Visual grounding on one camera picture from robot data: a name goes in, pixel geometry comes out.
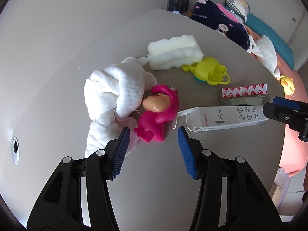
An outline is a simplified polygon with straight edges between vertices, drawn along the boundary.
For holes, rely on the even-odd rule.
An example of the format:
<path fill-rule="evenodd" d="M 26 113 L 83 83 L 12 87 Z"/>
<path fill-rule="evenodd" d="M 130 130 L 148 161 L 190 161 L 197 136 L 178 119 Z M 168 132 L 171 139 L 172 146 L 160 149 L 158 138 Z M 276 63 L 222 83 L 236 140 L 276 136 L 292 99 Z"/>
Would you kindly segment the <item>yellow green plastic toy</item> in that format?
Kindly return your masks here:
<path fill-rule="evenodd" d="M 183 65 L 183 71 L 190 71 L 197 80 L 209 85 L 228 85 L 231 81 L 227 68 L 213 57 L 205 57 L 201 62 Z"/>

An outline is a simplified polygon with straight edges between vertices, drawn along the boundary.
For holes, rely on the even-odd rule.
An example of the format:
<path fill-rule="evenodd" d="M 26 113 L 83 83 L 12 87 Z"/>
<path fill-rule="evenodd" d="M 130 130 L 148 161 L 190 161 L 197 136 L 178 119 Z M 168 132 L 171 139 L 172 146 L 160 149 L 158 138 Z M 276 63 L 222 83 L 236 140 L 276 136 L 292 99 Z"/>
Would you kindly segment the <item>white towel plush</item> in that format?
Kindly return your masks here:
<path fill-rule="evenodd" d="M 91 119 L 85 157 L 104 149 L 119 137 L 122 129 L 133 130 L 137 120 L 131 113 L 141 105 L 144 92 L 157 85 L 157 79 L 143 68 L 146 59 L 128 57 L 103 70 L 95 70 L 86 79 L 85 104 Z"/>

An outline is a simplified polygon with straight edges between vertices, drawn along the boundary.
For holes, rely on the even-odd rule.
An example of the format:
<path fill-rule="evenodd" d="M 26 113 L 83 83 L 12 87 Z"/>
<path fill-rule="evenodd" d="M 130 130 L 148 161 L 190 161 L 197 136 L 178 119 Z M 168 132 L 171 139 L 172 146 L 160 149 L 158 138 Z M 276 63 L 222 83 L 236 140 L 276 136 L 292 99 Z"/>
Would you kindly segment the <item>white foam sponge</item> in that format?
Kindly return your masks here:
<path fill-rule="evenodd" d="M 151 70 L 169 70 L 200 62 L 204 54 L 193 35 L 162 39 L 148 45 Z"/>

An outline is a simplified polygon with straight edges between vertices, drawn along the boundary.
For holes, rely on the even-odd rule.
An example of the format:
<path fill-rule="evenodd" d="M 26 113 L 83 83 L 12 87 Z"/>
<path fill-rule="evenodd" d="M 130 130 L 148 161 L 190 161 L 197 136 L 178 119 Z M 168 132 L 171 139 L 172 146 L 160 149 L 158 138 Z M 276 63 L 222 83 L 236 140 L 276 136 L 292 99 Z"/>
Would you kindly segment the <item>pink monkey doll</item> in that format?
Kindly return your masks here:
<path fill-rule="evenodd" d="M 142 101 L 141 114 L 134 132 L 144 142 L 165 140 L 166 125 L 176 118 L 179 108 L 178 90 L 167 85 L 155 85 L 151 95 Z"/>

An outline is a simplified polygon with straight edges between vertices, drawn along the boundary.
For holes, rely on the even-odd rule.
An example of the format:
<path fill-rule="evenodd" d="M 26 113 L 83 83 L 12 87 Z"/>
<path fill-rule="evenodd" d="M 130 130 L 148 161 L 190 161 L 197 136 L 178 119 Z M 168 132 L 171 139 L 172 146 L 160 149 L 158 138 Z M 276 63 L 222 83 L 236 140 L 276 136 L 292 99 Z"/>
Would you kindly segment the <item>white goose plush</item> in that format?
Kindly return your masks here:
<path fill-rule="evenodd" d="M 280 78 L 276 50 L 269 37 L 262 35 L 260 39 L 254 40 L 252 35 L 249 35 L 249 49 L 247 51 L 254 54 L 276 79 Z"/>

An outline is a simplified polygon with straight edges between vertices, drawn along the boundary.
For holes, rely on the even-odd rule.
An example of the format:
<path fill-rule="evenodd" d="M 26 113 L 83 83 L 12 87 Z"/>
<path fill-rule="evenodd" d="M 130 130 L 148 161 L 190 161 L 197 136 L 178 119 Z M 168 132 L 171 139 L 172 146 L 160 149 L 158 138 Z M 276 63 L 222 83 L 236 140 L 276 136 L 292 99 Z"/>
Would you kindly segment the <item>yellow chick plush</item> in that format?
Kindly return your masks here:
<path fill-rule="evenodd" d="M 293 79 L 288 76 L 281 76 L 279 81 L 284 88 L 285 95 L 292 96 L 295 92 L 295 85 L 293 83 Z"/>

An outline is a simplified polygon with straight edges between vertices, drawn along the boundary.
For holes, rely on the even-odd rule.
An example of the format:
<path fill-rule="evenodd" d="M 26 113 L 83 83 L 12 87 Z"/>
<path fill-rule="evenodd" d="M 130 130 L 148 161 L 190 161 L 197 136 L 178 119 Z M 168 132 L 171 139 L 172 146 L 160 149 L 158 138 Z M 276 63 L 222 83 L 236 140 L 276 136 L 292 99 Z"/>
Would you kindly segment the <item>navy rabbit blanket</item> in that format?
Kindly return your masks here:
<path fill-rule="evenodd" d="M 245 27 L 236 19 L 229 18 L 211 0 L 198 0 L 190 15 L 190 19 L 215 30 L 246 51 L 249 49 L 249 35 Z"/>

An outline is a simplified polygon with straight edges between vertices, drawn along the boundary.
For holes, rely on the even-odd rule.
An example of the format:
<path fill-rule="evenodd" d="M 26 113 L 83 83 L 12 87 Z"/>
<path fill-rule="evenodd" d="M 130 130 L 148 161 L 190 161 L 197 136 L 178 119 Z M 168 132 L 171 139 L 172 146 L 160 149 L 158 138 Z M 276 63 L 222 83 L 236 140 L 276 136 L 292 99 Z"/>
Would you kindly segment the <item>teal pillow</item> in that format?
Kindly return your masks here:
<path fill-rule="evenodd" d="M 262 19 L 256 17 L 252 13 L 247 15 L 247 20 L 244 23 L 252 31 L 258 34 L 260 37 L 266 35 L 272 41 L 276 52 L 282 57 L 282 59 L 287 63 L 291 70 L 295 67 L 294 53 L 289 45 L 277 34 L 275 30 L 269 25 L 267 25 Z"/>

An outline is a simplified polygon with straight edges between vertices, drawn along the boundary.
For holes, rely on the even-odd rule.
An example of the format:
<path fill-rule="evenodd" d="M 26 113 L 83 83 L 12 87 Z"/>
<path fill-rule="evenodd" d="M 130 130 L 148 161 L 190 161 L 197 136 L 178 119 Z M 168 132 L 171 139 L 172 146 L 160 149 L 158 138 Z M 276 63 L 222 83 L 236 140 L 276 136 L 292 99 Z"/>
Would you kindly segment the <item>checkered patchwork pillow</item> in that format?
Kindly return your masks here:
<path fill-rule="evenodd" d="M 245 0 L 226 0 L 226 5 L 231 11 L 244 20 L 247 21 L 248 14 L 250 13 L 250 6 Z"/>

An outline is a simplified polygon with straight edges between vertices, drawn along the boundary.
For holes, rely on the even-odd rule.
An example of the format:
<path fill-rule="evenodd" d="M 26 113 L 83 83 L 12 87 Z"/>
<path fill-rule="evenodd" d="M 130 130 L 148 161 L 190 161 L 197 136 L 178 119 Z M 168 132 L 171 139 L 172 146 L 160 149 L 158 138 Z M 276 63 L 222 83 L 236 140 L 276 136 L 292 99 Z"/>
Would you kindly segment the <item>pink bed sheet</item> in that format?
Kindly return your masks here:
<path fill-rule="evenodd" d="M 304 83 L 299 74 L 291 70 L 280 55 L 277 55 L 277 64 L 281 75 L 292 78 L 295 92 L 287 99 L 307 102 Z M 292 177 L 303 170 L 307 163 L 307 143 L 298 139 L 298 133 L 288 126 L 285 127 L 285 139 L 279 166 Z"/>

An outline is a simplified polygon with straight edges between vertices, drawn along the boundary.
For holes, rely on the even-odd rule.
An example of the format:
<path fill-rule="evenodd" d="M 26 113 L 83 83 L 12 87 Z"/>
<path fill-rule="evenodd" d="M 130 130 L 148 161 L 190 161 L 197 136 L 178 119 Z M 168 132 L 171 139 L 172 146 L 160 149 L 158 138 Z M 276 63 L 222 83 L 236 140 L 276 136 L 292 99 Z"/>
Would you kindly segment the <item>black wall switch panel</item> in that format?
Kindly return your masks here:
<path fill-rule="evenodd" d="M 169 12 L 178 11 L 180 13 L 187 12 L 189 8 L 189 0 L 167 0 L 166 10 Z"/>

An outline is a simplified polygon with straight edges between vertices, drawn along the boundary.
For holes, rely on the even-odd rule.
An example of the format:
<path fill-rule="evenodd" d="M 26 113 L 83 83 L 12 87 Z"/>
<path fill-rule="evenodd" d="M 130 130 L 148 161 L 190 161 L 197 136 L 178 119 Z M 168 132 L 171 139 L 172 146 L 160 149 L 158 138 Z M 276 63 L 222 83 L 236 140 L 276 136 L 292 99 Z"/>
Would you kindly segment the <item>round desk grommet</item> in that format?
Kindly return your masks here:
<path fill-rule="evenodd" d="M 11 140 L 10 153 L 13 163 L 17 165 L 19 162 L 19 142 L 16 137 Z"/>

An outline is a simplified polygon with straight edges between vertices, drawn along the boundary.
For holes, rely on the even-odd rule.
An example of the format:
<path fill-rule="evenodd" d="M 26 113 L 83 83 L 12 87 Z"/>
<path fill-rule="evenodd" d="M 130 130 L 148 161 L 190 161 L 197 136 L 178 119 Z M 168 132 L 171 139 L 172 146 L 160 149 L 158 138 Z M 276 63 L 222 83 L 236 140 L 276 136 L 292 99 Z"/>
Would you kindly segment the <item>white thermometer box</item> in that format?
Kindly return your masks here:
<path fill-rule="evenodd" d="M 194 107 L 178 112 L 184 116 L 191 132 L 233 129 L 261 124 L 268 118 L 262 106 L 210 106 Z"/>

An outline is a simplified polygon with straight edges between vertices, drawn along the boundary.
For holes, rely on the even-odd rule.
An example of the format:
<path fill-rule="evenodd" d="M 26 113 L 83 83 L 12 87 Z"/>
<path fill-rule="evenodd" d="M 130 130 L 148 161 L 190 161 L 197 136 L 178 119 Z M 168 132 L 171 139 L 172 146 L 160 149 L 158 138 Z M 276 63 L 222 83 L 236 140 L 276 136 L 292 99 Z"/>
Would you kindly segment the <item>red white tape roll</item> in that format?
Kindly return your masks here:
<path fill-rule="evenodd" d="M 267 102 L 269 95 L 266 83 L 221 89 L 220 103 L 224 106 L 262 106 Z"/>

